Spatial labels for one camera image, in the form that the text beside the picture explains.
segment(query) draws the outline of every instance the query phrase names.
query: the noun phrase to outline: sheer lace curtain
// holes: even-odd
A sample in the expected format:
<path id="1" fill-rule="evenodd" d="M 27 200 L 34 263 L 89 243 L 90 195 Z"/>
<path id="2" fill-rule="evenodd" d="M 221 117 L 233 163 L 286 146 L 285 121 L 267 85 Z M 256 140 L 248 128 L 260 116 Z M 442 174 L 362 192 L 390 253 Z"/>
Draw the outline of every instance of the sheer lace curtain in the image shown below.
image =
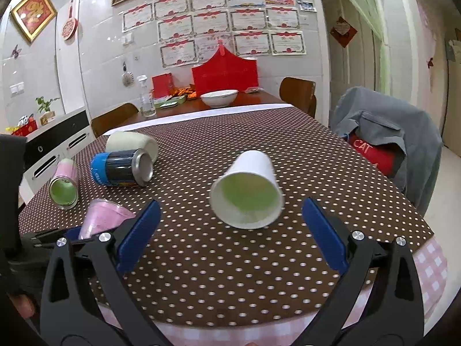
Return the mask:
<path id="1" fill-rule="evenodd" d="M 349 0 L 357 9 L 361 17 L 367 22 L 375 36 L 381 41 L 380 47 L 380 74 L 377 91 L 390 94 L 390 60 L 388 43 L 384 35 L 384 27 L 379 13 L 379 0 Z"/>

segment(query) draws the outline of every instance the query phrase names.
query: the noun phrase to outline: drawer handle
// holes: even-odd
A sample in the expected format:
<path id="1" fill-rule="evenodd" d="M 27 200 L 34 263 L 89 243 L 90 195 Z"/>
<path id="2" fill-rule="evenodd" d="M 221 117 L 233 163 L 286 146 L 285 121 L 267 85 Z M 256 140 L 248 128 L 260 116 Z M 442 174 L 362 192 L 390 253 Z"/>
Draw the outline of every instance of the drawer handle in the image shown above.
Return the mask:
<path id="1" fill-rule="evenodd" d="M 67 146 L 67 150 L 70 150 L 70 149 L 74 148 L 78 143 L 83 142 L 88 135 L 89 135 L 89 133 L 85 133 L 85 134 L 80 135 L 77 139 L 74 139 Z"/>
<path id="2" fill-rule="evenodd" d="M 59 155 L 50 157 L 45 164 L 40 166 L 35 172 L 32 180 L 37 179 L 39 176 L 43 174 L 43 172 L 48 169 L 51 165 L 53 165 L 59 159 Z"/>

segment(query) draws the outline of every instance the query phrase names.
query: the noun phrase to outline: wooden chair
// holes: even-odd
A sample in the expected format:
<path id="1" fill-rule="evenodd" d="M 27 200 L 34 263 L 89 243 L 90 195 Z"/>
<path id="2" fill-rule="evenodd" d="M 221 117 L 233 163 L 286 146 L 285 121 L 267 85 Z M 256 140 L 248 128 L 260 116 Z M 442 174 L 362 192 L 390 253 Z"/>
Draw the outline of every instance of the wooden chair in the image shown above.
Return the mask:
<path id="1" fill-rule="evenodd" d="M 315 82 L 286 77 L 280 84 L 280 98 L 315 118 L 317 99 L 315 98 Z"/>
<path id="2" fill-rule="evenodd" d="M 134 116 L 139 112 L 138 108 L 136 108 L 131 103 L 126 103 L 110 112 L 107 112 L 95 119 L 91 120 L 91 128 L 95 133 L 95 137 L 99 137 L 105 132 L 116 128 L 119 126 L 123 121 Z"/>

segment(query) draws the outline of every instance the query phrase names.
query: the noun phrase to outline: screw head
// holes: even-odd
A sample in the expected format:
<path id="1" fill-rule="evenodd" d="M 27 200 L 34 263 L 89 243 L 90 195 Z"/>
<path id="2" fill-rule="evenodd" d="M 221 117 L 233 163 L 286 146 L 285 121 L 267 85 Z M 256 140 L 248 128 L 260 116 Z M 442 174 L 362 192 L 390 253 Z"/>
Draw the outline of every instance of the screw head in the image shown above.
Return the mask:
<path id="1" fill-rule="evenodd" d="M 112 238 L 112 235 L 110 233 L 102 233 L 99 235 L 99 240 L 101 242 L 107 242 Z"/>
<path id="2" fill-rule="evenodd" d="M 407 241 L 405 240 L 404 237 L 397 237 L 396 238 L 396 243 L 399 245 L 399 246 L 404 246 L 407 244 Z"/>
<path id="3" fill-rule="evenodd" d="M 363 238 L 365 238 L 365 234 L 363 234 L 359 230 L 356 230 L 355 232 L 352 232 L 352 238 L 354 238 L 357 241 L 361 241 L 363 240 Z"/>
<path id="4" fill-rule="evenodd" d="M 65 239 L 64 237 L 63 238 L 59 238 L 57 241 L 56 241 L 56 244 L 58 247 L 62 247 L 62 246 L 65 246 L 67 244 L 67 239 Z"/>

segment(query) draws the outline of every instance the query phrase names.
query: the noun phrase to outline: white bowl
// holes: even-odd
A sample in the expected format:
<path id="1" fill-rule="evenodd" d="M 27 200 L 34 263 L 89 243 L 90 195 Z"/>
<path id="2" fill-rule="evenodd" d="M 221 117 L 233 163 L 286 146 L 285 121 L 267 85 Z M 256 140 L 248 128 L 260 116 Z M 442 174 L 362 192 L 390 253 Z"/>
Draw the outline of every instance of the white bowl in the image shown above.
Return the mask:
<path id="1" fill-rule="evenodd" d="M 222 108 L 228 106 L 237 97 L 237 90 L 223 90 L 204 93 L 201 97 L 203 102 L 211 108 Z"/>

